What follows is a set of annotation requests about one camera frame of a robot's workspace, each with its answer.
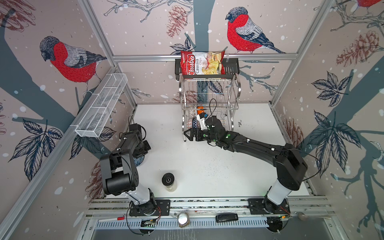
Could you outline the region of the dark blue patterned bowl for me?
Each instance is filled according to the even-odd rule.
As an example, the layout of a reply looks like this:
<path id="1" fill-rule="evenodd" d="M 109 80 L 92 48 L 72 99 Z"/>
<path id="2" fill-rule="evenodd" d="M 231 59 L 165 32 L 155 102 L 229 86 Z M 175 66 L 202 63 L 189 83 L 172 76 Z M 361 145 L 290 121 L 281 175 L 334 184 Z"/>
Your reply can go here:
<path id="1" fill-rule="evenodd" d="M 197 120 L 197 117 L 192 118 L 192 128 L 199 129 L 200 128 L 200 122 Z"/>

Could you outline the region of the blue floral bowl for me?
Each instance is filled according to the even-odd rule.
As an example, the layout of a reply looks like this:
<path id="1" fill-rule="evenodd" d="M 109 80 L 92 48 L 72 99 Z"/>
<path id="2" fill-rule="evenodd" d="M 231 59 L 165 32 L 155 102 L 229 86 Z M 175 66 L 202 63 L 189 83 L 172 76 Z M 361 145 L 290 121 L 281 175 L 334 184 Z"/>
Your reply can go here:
<path id="1" fill-rule="evenodd" d="M 144 159 L 145 159 L 145 155 L 138 158 L 134 158 L 135 166 L 136 167 L 140 166 L 143 163 Z"/>

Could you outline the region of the orange plastic bowl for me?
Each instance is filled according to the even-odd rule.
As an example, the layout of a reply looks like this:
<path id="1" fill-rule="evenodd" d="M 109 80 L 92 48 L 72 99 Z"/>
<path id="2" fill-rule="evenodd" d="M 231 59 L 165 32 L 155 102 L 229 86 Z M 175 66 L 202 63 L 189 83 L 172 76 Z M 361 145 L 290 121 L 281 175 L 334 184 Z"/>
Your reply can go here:
<path id="1" fill-rule="evenodd" d="M 198 106 L 197 107 L 197 113 L 200 116 L 200 118 L 207 118 L 208 114 L 205 112 L 205 107 L 203 106 Z"/>

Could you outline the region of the steel two-tier dish rack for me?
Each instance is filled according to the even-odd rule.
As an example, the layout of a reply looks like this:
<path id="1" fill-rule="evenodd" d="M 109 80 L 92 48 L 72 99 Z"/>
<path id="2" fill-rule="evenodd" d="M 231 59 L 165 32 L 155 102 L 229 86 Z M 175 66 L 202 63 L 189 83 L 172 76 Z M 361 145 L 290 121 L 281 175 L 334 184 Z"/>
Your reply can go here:
<path id="1" fill-rule="evenodd" d="M 214 115 L 226 130 L 234 129 L 234 116 L 239 109 L 241 83 L 233 75 L 183 75 L 179 80 L 179 102 L 182 108 L 182 131 L 186 122 L 198 115 L 197 107 L 205 107 L 208 116 Z"/>

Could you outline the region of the red patterned bowl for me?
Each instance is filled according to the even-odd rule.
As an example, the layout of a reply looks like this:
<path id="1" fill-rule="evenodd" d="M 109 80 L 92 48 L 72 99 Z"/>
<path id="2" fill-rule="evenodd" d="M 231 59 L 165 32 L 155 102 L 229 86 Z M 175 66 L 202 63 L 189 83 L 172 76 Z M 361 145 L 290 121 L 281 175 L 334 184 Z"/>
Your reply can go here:
<path id="1" fill-rule="evenodd" d="M 185 126 L 185 129 L 186 129 L 186 130 L 189 130 L 189 129 L 191 129 L 191 128 L 193 128 L 193 119 L 189 119 L 189 120 L 187 120 L 187 122 L 186 122 L 186 126 Z"/>

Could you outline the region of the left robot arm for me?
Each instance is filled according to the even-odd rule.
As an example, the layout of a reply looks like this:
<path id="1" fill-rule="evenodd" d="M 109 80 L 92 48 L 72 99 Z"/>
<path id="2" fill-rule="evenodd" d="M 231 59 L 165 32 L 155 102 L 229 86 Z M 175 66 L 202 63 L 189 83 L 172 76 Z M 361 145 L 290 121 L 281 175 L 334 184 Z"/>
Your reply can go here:
<path id="1" fill-rule="evenodd" d="M 144 157 L 151 147 L 143 137 L 144 129 L 139 124 L 129 125 L 122 133 L 120 143 L 109 156 L 100 159 L 103 190 L 106 195 L 127 194 L 132 201 L 131 209 L 150 216 L 158 206 L 153 192 L 139 183 L 135 160 Z"/>

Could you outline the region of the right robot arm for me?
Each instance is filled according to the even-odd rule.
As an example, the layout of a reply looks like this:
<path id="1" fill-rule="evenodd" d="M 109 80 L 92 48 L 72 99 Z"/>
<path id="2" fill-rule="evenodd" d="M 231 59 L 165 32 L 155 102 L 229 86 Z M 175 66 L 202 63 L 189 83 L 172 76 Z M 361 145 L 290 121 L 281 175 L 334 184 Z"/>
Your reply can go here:
<path id="1" fill-rule="evenodd" d="M 308 170 L 300 151 L 291 144 L 271 145 L 252 140 L 237 132 L 227 131 L 222 122 L 207 114 L 197 116 L 200 128 L 191 128 L 183 132 L 189 141 L 215 143 L 216 147 L 234 153 L 242 153 L 263 160 L 277 171 L 277 180 L 267 191 L 261 204 L 256 207 L 266 214 L 288 213 L 287 196 L 300 189 Z"/>

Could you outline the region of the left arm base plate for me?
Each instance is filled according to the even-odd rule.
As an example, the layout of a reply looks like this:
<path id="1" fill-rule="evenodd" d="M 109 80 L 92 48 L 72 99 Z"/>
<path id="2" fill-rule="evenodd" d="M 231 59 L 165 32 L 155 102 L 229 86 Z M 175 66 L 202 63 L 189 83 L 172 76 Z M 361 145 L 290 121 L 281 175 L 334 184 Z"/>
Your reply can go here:
<path id="1" fill-rule="evenodd" d="M 170 214 L 170 200 L 155 199 L 155 203 L 155 205 L 152 202 L 141 206 L 132 205 L 128 214 L 130 217 L 163 217 Z"/>

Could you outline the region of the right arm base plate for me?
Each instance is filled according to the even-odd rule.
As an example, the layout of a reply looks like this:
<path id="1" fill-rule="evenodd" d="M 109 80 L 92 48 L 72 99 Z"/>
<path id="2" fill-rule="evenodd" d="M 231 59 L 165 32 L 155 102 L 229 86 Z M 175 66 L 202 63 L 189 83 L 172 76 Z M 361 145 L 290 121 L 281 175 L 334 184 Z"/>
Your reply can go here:
<path id="1" fill-rule="evenodd" d="M 290 206 L 287 199 L 280 205 L 274 204 L 268 198 L 248 199 L 247 208 L 252 215 L 290 215 Z"/>

